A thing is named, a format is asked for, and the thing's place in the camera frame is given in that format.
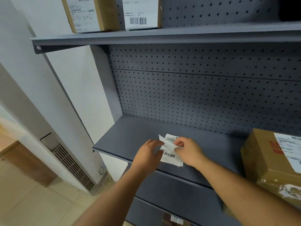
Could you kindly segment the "small brown box white label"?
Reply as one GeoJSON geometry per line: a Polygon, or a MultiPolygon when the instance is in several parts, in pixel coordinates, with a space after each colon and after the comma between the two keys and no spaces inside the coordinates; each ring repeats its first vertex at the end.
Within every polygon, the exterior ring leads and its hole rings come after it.
{"type": "Polygon", "coordinates": [[[184,221],[171,214],[164,213],[162,218],[162,226],[184,226],[184,221]]]}

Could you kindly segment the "white floor-standing air conditioner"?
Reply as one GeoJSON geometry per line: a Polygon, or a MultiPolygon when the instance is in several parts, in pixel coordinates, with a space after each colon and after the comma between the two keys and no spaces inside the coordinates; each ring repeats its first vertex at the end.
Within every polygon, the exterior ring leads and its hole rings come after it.
{"type": "Polygon", "coordinates": [[[93,152],[114,123],[89,46],[35,54],[30,38],[72,34],[61,0],[0,0],[0,123],[61,179],[89,192],[63,164],[76,161],[96,194],[108,175],[93,152]]]}

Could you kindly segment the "brown wooden cabinet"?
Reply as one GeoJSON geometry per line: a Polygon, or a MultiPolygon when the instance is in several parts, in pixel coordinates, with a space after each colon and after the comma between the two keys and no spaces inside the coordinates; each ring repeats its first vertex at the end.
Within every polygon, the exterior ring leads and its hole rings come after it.
{"type": "Polygon", "coordinates": [[[0,159],[13,164],[27,177],[45,187],[58,177],[19,141],[0,139],[0,159]]]}

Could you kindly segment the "person's left hand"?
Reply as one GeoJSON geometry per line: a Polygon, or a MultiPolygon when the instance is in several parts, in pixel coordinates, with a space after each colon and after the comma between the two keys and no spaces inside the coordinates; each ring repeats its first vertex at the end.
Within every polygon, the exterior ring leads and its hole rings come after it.
{"type": "Polygon", "coordinates": [[[154,159],[157,152],[156,148],[160,148],[163,145],[164,143],[160,140],[148,140],[145,142],[134,157],[131,169],[144,175],[154,172],[160,163],[160,160],[154,159]]]}

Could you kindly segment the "white shipping label sheet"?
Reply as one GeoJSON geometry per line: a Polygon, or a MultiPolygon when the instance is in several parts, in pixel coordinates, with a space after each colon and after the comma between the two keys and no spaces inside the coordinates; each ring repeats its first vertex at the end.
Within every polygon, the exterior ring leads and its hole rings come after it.
{"type": "Polygon", "coordinates": [[[183,167],[184,165],[183,161],[175,152],[176,148],[182,148],[174,144],[175,140],[177,140],[178,138],[179,138],[178,136],[174,136],[170,134],[166,134],[165,137],[159,135],[159,140],[164,142],[164,145],[161,146],[160,148],[160,150],[163,151],[163,155],[160,161],[175,165],[177,167],[183,167]]]}

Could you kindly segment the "cardboard box with barcode label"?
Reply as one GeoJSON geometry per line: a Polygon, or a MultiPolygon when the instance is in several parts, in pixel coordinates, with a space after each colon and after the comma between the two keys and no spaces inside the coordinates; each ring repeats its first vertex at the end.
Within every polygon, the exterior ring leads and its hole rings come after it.
{"type": "Polygon", "coordinates": [[[161,29],[162,0],[122,0],[125,30],[161,29]]]}

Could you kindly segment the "large cardboard box red mark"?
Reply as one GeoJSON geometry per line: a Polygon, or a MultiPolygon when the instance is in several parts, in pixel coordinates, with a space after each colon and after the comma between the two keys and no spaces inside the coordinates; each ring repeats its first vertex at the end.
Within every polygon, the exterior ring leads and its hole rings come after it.
{"type": "Polygon", "coordinates": [[[253,129],[240,151],[248,180],[301,207],[301,137],[253,129]]]}

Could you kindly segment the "grey metal pegboard shelf unit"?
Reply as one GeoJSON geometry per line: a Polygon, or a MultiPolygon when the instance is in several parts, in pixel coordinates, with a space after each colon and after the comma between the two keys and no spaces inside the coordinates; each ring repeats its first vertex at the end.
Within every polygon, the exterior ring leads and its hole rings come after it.
{"type": "Polygon", "coordinates": [[[36,54],[90,45],[114,124],[93,146],[130,168],[147,139],[194,139],[244,176],[253,129],[301,137],[301,0],[163,0],[162,28],[32,38],[36,54]]]}

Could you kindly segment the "person's left forearm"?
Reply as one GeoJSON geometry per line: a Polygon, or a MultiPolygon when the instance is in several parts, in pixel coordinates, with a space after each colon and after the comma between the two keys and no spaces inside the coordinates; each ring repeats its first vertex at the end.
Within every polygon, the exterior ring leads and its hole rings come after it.
{"type": "Polygon", "coordinates": [[[156,168],[134,165],[105,191],[72,226],[122,226],[135,194],[145,178],[156,168]]]}

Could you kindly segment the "person's right forearm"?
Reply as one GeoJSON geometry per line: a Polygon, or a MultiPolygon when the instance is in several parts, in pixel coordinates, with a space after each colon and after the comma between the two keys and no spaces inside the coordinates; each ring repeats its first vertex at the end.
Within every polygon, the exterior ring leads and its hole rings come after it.
{"type": "Polygon", "coordinates": [[[243,226],[301,226],[301,211],[201,155],[194,167],[243,226]]]}

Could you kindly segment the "person's right hand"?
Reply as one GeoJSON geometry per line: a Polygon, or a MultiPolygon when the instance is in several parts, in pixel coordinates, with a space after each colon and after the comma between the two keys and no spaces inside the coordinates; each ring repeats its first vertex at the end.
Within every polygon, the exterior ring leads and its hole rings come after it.
{"type": "Polygon", "coordinates": [[[175,152],[180,159],[187,165],[200,170],[202,164],[208,160],[200,146],[191,138],[186,144],[175,144],[182,148],[176,148],[175,152]]]}

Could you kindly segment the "tall labelled cardboard box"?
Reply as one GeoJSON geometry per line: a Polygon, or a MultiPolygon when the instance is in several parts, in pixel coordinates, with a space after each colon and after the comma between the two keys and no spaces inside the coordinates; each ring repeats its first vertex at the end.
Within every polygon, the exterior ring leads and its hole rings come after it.
{"type": "Polygon", "coordinates": [[[74,34],[119,31],[115,0],[61,0],[74,34]]]}

